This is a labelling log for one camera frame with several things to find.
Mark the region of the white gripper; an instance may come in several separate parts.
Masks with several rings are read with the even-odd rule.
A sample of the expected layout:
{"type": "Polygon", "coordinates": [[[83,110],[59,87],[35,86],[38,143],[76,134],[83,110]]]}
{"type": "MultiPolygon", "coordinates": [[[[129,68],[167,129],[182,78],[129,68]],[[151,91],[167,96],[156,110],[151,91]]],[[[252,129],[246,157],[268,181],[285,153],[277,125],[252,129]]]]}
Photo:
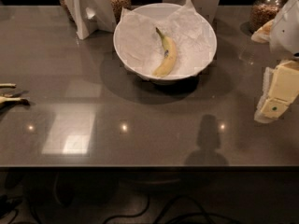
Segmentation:
{"type": "MultiPolygon", "coordinates": [[[[269,43],[273,20],[268,21],[251,36],[257,43],[269,43]]],[[[274,69],[263,74],[263,95],[257,104],[254,120],[270,123],[279,119],[299,95],[299,62],[282,60],[274,69]]]]}

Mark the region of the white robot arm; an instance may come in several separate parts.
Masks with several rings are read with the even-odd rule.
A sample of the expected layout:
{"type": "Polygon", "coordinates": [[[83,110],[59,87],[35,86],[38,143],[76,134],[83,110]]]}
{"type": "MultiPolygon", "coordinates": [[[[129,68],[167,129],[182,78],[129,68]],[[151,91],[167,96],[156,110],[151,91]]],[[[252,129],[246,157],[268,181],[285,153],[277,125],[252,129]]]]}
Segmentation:
{"type": "Polygon", "coordinates": [[[299,0],[288,0],[251,40],[268,43],[279,60],[275,68],[264,70],[263,95],[254,115],[256,121],[270,123],[279,119],[299,95],[299,0]]]}

